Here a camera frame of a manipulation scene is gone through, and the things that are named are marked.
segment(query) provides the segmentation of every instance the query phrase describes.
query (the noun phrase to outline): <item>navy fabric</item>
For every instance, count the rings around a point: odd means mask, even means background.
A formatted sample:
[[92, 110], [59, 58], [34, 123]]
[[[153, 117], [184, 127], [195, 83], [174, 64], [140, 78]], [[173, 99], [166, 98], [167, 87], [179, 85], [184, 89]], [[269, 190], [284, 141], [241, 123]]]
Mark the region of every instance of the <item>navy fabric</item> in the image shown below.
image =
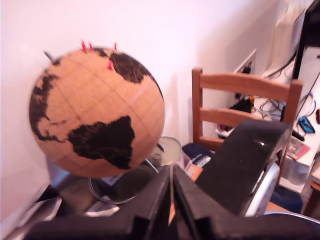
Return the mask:
[[298, 193], [279, 186], [274, 189], [270, 201], [296, 214], [301, 212], [304, 205]]
[[192, 163], [199, 168], [203, 168], [214, 158], [213, 152], [196, 143], [188, 143], [182, 147], [182, 150], [191, 159]]

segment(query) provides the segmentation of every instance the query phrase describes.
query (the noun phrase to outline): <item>white wall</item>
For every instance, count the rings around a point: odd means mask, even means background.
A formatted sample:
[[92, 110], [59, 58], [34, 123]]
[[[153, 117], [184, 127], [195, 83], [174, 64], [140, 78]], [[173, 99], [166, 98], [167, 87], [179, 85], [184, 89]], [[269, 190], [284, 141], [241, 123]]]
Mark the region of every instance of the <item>white wall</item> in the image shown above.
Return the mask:
[[[49, 64], [44, 50], [57, 57], [80, 48], [82, 39], [109, 47], [116, 41], [159, 83], [163, 135], [185, 144], [191, 140], [192, 68], [233, 71], [256, 48], [262, 74], [277, 11], [277, 0], [2, 0], [2, 219], [49, 181], [28, 119], [33, 83]], [[215, 94], [205, 92], [209, 105], [225, 105], [228, 95]], [[209, 127], [206, 134], [212, 132]], [[23, 197], [16, 198], [18, 188]]]

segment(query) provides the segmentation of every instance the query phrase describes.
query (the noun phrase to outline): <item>cork globe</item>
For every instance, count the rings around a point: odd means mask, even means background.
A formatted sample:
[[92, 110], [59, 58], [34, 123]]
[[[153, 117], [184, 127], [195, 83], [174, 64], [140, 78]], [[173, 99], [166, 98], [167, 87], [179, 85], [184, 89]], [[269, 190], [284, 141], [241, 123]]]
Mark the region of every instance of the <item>cork globe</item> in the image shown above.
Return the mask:
[[110, 48], [73, 51], [54, 61], [32, 90], [34, 138], [62, 169], [102, 178], [139, 166], [165, 122], [161, 90], [137, 60]]

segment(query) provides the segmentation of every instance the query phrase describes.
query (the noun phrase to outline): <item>computer monitor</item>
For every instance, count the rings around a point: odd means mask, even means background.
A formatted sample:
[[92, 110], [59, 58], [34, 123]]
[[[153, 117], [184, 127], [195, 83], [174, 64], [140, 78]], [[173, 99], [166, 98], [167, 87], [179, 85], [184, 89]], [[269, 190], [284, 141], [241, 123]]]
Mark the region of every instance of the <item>computer monitor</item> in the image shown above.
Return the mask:
[[[320, 72], [320, 0], [315, 0], [305, 11], [300, 41], [292, 78], [303, 81], [301, 98], [310, 95]], [[307, 101], [307, 97], [298, 110]]]

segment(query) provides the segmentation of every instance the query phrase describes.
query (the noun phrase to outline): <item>wooden chair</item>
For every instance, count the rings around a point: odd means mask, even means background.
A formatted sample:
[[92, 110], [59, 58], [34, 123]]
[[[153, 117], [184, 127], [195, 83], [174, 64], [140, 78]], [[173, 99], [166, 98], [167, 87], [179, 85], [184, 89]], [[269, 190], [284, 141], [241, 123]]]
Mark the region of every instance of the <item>wooden chair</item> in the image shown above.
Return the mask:
[[293, 80], [290, 85], [280, 84], [244, 73], [203, 74], [201, 68], [192, 70], [192, 121], [193, 142], [216, 151], [223, 139], [203, 136], [203, 121], [236, 127], [245, 119], [258, 117], [228, 108], [204, 108], [203, 89], [216, 89], [259, 96], [286, 102], [283, 121], [293, 124], [303, 87], [302, 81]]

